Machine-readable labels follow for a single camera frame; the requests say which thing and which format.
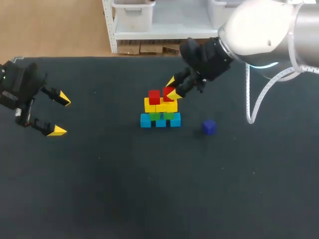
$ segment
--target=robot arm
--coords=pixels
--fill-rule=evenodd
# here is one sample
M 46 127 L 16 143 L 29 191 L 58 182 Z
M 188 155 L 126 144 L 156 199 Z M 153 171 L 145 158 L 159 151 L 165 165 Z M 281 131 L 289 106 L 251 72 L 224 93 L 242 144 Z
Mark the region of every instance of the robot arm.
M 302 66 L 319 67 L 319 4 L 247 0 L 218 30 L 218 37 L 203 45 L 189 38 L 180 52 L 196 74 L 185 79 L 188 87 L 180 79 L 173 85 L 171 80 L 168 86 L 176 88 L 168 95 L 171 99 L 183 98 L 198 81 L 213 81 L 233 60 L 260 69 L 268 79 L 293 67 L 286 78 L 292 79 L 305 71 Z
M 60 136 L 66 133 L 64 129 L 31 116 L 31 106 L 40 91 L 63 106 L 71 103 L 62 91 L 46 87 L 46 77 L 47 74 L 39 74 L 34 63 L 25 68 L 11 61 L 0 65 L 0 104 L 16 110 L 15 122 L 18 125 L 30 126 L 45 136 Z

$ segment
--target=block stack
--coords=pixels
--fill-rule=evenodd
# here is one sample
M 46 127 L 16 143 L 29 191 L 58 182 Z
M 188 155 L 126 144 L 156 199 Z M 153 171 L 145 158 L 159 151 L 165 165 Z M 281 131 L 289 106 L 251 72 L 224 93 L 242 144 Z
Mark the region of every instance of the block stack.
M 173 91 L 173 87 L 163 89 L 163 97 L 160 91 L 149 91 L 149 97 L 144 98 L 145 113 L 141 114 L 141 127 L 180 127 L 180 113 L 177 100 L 171 100 L 167 95 Z

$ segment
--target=green block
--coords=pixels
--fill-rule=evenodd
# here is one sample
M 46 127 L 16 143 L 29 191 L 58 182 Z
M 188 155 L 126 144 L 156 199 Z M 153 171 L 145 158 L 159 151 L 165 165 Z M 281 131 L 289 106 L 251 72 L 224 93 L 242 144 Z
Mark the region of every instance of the green block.
M 160 120 L 160 113 L 150 113 L 150 119 L 151 121 Z
M 173 120 L 174 119 L 174 113 L 168 113 L 164 112 L 164 120 Z

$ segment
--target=blue block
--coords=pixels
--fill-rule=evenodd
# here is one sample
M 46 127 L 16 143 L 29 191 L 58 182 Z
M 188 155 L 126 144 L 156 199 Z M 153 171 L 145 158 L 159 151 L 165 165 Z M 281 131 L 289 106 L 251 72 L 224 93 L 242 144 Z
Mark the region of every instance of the blue block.
M 151 128 L 152 123 L 149 114 L 141 114 L 141 128 Z
M 212 120 L 206 120 L 204 123 L 203 123 L 203 132 L 207 135 L 212 135 L 216 132 L 216 123 Z
M 166 120 L 160 119 L 156 121 L 156 127 L 166 127 Z
M 180 113 L 174 113 L 174 119 L 170 120 L 170 127 L 180 127 L 181 120 L 180 120 Z

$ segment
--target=black mat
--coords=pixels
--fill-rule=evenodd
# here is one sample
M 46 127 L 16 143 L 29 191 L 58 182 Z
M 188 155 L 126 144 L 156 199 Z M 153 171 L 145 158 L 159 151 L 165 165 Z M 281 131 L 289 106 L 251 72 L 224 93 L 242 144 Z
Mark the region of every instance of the black mat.
M 72 104 L 33 113 L 68 130 L 46 138 L 0 108 L 1 239 L 319 237 L 319 79 L 278 83 L 254 125 L 244 65 L 179 102 L 182 127 L 139 128 L 143 98 L 178 58 L 36 61 Z M 267 80 L 253 74 L 252 99 Z M 204 120 L 215 136 L 200 132 Z

